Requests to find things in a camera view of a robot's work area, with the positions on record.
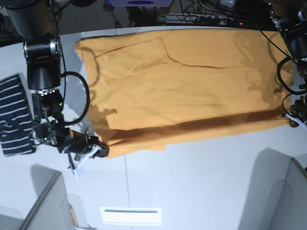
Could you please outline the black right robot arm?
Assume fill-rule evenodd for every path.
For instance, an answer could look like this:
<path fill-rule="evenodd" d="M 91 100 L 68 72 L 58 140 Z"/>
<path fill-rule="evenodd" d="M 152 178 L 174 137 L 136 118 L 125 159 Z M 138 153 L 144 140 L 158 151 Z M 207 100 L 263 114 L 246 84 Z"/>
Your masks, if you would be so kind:
<path fill-rule="evenodd" d="M 6 156 L 34 153 L 42 144 L 50 145 L 75 160 L 89 154 L 106 157 L 108 146 L 98 137 L 70 129 L 81 122 L 90 103 L 85 103 L 79 118 L 67 122 L 63 116 L 64 94 L 59 86 L 67 76 L 77 77 L 90 100 L 89 86 L 84 77 L 73 71 L 61 72 L 64 64 L 59 35 L 53 30 L 44 0 L 3 0 L 16 31 L 23 37 L 27 67 L 27 86 L 32 91 L 28 101 L 21 79 L 13 75 L 0 83 L 0 145 Z"/>

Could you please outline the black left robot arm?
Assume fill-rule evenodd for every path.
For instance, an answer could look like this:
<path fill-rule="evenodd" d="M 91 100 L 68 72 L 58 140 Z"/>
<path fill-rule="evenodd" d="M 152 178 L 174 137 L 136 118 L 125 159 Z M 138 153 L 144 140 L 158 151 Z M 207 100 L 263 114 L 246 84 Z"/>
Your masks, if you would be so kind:
<path fill-rule="evenodd" d="M 290 95 L 300 98 L 285 111 L 282 118 L 288 118 L 291 127 L 307 127 L 307 84 L 299 85 L 300 91 L 292 90 L 282 79 L 281 70 L 285 63 L 294 61 L 304 81 L 307 80 L 307 11 L 303 0 L 267 0 L 270 18 L 283 39 L 289 54 L 277 65 L 277 78 Z"/>

